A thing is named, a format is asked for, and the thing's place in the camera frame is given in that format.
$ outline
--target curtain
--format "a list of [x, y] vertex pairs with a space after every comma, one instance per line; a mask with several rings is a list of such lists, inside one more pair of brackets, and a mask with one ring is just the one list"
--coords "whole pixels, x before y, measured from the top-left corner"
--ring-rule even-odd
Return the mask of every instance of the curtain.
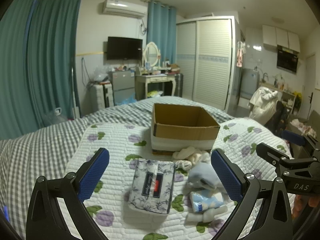
[[153, 41], [161, 50], [161, 61], [176, 61], [176, 16], [177, 11], [168, 5], [151, 0], [148, 6], [147, 43]]
[[32, 107], [40, 127], [44, 116], [57, 107], [73, 118], [71, 69], [75, 69], [79, 4], [80, 0], [36, 0], [26, 64]]
[[39, 127], [30, 102], [25, 30], [34, 0], [14, 0], [0, 21], [0, 140]]

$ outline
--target purple flower print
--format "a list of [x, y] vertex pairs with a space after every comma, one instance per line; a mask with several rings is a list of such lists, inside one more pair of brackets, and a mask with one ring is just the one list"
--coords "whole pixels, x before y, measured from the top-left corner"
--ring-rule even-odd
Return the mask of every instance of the purple flower print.
[[136, 169], [136, 166], [137, 166], [137, 161], [138, 160], [132, 160], [129, 162], [129, 168], [132, 169], [132, 170], [135, 170]]
[[127, 191], [126, 193], [124, 193], [124, 201], [128, 202], [129, 197], [130, 197], [130, 191]]
[[126, 127], [127, 129], [134, 129], [134, 125], [132, 124], [126, 124], [124, 127]]
[[235, 141], [237, 138], [238, 138], [238, 134], [235, 133], [234, 135], [232, 135], [232, 136], [229, 138], [229, 142], [233, 142], [233, 141]]
[[217, 219], [211, 222], [211, 224], [208, 227], [208, 231], [212, 236], [215, 236], [217, 234], [217, 232], [220, 230], [220, 228], [223, 226], [224, 224], [224, 220], [222, 219]]
[[134, 142], [134, 143], [141, 141], [141, 137], [138, 134], [132, 134], [128, 137], [128, 139], [129, 139], [129, 142]]
[[250, 151], [251, 151], [251, 147], [249, 145], [244, 146], [241, 150], [242, 157], [246, 157], [247, 155], [249, 155]]
[[114, 214], [111, 211], [107, 210], [102, 210], [96, 215], [97, 224], [103, 227], [110, 227], [114, 219]]
[[181, 173], [176, 173], [174, 175], [174, 182], [181, 182], [183, 181], [183, 175]]
[[98, 139], [98, 134], [92, 133], [92, 134], [89, 134], [89, 136], [88, 136], [88, 140], [91, 142], [93, 142], [97, 139]]
[[92, 157], [93, 155], [88, 155], [86, 161], [88, 162], [89, 160], [91, 160]]
[[253, 131], [254, 131], [255, 133], [260, 133], [260, 132], [262, 132], [261, 128], [258, 128], [258, 127], [253, 128]]
[[192, 204], [191, 204], [191, 200], [190, 200], [189, 195], [188, 195], [188, 196], [185, 196], [183, 202], [184, 202], [184, 204], [185, 204], [187, 207], [192, 208]]
[[254, 176], [256, 176], [257, 179], [261, 179], [262, 178], [262, 172], [258, 169], [255, 169], [251, 172]]

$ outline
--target wall-mounted air conditioner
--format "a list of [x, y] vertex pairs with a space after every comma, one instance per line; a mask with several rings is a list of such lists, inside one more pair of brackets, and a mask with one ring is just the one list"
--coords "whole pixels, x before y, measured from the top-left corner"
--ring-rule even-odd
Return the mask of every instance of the wall-mounted air conditioner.
[[147, 14], [148, 8], [143, 5], [118, 0], [105, 0], [103, 14], [112, 14], [141, 19]]

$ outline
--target blue gripper pad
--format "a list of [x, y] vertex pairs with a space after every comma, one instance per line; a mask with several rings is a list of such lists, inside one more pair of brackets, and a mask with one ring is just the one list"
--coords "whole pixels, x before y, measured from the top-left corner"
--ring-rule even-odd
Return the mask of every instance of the blue gripper pad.
[[304, 146], [306, 144], [306, 140], [303, 136], [296, 134], [294, 132], [288, 131], [288, 130], [283, 130], [281, 137], [284, 140], [287, 140], [287, 141], [294, 143], [298, 146]]
[[217, 150], [211, 153], [211, 165], [216, 171], [230, 199], [241, 202], [243, 199], [242, 185]]
[[91, 164], [88, 171], [79, 182], [78, 199], [81, 202], [91, 197], [96, 185], [109, 164], [109, 151], [104, 148], [101, 149], [101, 153]]

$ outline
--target quilted mat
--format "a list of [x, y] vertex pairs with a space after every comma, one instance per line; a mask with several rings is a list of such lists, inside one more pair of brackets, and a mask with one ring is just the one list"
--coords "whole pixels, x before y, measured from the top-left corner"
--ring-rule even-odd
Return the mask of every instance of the quilted mat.
[[[222, 148], [227, 157], [246, 172], [258, 178], [274, 179], [274, 167], [260, 159], [255, 153], [258, 143], [268, 145], [289, 153], [280, 138], [275, 137], [257, 122], [248, 119], [233, 119], [221, 124], [220, 132], [213, 148]], [[150, 130], [145, 127], [123, 124], [95, 124], [87, 128], [80, 145], [69, 161], [66, 173], [77, 171], [81, 164], [89, 160], [100, 147], [110, 152], [110, 163], [97, 184], [92, 197], [84, 201], [88, 212], [108, 239], [212, 239], [229, 217], [236, 203], [224, 196], [228, 212], [218, 215], [210, 223], [186, 222], [188, 212], [192, 212], [186, 187], [188, 174], [177, 171], [173, 187], [172, 207], [169, 215], [157, 216], [134, 211], [128, 207], [137, 158], [170, 160], [169, 156], [153, 155], [150, 145]], [[59, 204], [72, 235], [81, 238], [68, 210], [59, 199]], [[244, 228], [246, 235], [258, 214], [261, 201]]]

